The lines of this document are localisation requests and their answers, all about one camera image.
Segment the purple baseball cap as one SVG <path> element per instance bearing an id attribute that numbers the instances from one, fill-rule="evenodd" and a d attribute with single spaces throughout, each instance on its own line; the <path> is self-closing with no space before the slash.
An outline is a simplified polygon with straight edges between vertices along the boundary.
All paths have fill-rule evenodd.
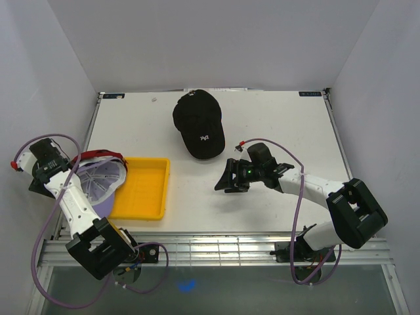
<path id="1" fill-rule="evenodd" d="M 116 191 L 127 179 L 123 160 L 113 156 L 85 159 L 76 174 L 96 214 L 100 218 L 108 217 L 114 207 Z"/>

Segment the black baseball cap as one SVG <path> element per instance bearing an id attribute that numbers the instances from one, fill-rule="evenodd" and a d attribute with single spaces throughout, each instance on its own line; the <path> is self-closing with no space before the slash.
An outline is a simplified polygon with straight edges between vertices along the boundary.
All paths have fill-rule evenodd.
<path id="1" fill-rule="evenodd" d="M 173 123 L 193 158 L 213 159 L 224 151 L 221 107 L 207 91 L 196 89 L 182 96 L 173 110 Z"/>

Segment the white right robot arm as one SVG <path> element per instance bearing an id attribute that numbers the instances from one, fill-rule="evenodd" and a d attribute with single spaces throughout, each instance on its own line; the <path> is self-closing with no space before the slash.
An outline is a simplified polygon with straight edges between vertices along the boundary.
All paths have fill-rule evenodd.
<path id="1" fill-rule="evenodd" d="M 283 194 L 296 195 L 328 210 L 330 221 L 306 227 L 293 236 L 289 251 L 311 261 L 320 250 L 345 244 L 361 248 L 388 224 L 388 217 L 362 180 L 347 182 L 306 175 L 294 165 L 279 163 L 262 142 L 247 149 L 249 159 L 230 158 L 215 190 L 247 192 L 252 182 Z"/>

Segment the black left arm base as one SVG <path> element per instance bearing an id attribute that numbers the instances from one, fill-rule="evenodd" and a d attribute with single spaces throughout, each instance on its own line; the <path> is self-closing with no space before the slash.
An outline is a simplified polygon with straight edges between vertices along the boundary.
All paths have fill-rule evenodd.
<path id="1" fill-rule="evenodd" d="M 159 246 L 156 244 L 146 244 L 138 248 L 133 255 L 129 255 L 122 264 L 154 264 L 159 261 Z"/>

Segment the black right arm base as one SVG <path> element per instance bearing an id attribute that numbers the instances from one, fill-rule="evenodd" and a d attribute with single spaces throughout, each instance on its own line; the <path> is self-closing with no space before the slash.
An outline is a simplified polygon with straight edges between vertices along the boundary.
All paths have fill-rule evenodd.
<path id="1" fill-rule="evenodd" d="M 275 257 L 277 263 L 290 262 L 290 242 L 279 241 L 274 243 L 274 249 L 269 255 Z M 326 258 L 329 248 L 323 248 L 318 251 L 303 249 L 300 245 L 294 245 L 293 260 L 298 263 L 319 263 Z"/>

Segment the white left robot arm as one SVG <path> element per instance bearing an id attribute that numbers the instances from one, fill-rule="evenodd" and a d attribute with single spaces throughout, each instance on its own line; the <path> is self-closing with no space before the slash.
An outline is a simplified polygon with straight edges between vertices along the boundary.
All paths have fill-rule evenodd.
<path id="1" fill-rule="evenodd" d="M 74 164 L 62 156 L 51 138 L 32 144 L 20 161 L 26 156 L 33 176 L 29 190 L 58 202 L 72 235 L 66 249 L 86 271 L 101 280 L 124 261 L 138 257 L 139 246 L 128 231 L 96 213 L 81 179 L 72 173 Z"/>

